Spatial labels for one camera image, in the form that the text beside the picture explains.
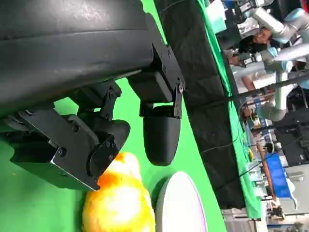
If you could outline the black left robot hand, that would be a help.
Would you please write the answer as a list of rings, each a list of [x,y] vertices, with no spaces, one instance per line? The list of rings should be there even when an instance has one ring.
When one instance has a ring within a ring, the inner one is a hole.
[[[130,133],[113,118],[121,78],[140,99],[148,160],[168,166],[185,81],[141,1],[1,1],[0,132],[12,163],[59,188],[99,190]]]

